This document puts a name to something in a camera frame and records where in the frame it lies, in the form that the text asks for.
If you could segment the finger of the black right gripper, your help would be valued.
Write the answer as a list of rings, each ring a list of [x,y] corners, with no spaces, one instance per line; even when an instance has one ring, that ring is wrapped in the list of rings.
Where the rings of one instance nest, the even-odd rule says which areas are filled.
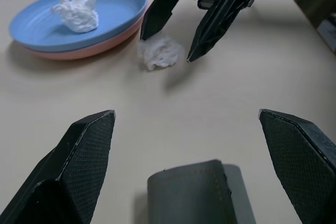
[[[144,15],[140,39],[147,40],[160,32],[179,0],[154,0]]]
[[[254,0],[216,0],[198,25],[187,61],[206,55],[225,35],[239,12],[250,7]]]

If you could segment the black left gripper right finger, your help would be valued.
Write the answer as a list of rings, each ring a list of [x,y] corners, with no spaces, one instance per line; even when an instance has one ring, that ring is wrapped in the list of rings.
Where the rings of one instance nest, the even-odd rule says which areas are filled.
[[[336,224],[336,145],[312,122],[260,109],[276,175],[302,224]]]

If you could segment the pink plate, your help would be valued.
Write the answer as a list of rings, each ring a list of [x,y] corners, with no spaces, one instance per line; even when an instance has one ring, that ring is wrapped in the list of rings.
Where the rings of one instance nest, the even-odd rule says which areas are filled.
[[[44,8],[41,14],[24,9],[10,32],[14,40],[38,56],[69,60],[90,57],[109,50],[131,37],[140,27],[146,0],[98,0],[98,28],[75,33],[57,14]]]

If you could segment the blue plate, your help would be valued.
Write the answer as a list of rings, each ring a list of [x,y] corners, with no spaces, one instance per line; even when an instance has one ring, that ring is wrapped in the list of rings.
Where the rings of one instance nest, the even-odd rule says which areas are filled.
[[[105,41],[129,28],[144,13],[147,0],[97,0],[97,29],[75,33],[66,27],[51,7],[58,0],[37,0],[12,19],[9,34],[18,43],[35,51],[63,52]]]

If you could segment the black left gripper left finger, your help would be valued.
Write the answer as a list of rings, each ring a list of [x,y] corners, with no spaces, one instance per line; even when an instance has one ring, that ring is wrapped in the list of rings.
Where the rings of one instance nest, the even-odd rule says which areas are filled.
[[[74,122],[0,214],[0,224],[90,224],[107,172],[115,111]]]

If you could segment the white tissue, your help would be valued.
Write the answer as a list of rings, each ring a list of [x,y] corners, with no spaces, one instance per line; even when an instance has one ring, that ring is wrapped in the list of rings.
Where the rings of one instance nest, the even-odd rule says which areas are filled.
[[[97,0],[58,0],[51,10],[75,33],[88,33],[98,28]]]
[[[148,71],[175,65],[184,52],[181,44],[162,32],[138,42],[138,56]]]

